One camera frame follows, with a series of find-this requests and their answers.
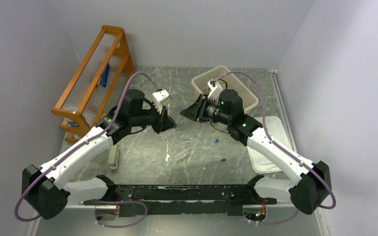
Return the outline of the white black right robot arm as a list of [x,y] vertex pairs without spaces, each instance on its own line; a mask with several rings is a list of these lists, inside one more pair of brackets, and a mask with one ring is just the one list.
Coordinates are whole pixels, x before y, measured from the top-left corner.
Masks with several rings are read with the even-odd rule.
[[265,156],[287,175],[287,180],[260,178],[246,190],[250,203],[274,198],[291,202],[300,212],[311,215],[332,194],[328,165],[323,161],[315,163],[278,143],[264,122],[244,113],[243,100],[235,90],[221,92],[218,103],[200,94],[180,115],[199,123],[226,125],[231,138]]

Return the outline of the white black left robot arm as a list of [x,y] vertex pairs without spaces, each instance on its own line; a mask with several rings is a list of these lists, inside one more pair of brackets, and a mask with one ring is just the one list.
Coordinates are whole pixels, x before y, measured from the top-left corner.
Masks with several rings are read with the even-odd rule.
[[69,182],[70,178],[93,158],[132,134],[132,128],[150,126],[156,133],[175,128],[169,116],[172,98],[166,90],[158,89],[148,100],[138,89],[129,89],[121,95],[117,106],[101,118],[78,142],[54,159],[36,167],[28,165],[22,171],[22,195],[14,209],[15,217],[26,222],[18,209],[26,201],[38,213],[38,218],[51,219],[66,206],[88,200],[103,204],[115,201],[117,191],[106,177]]

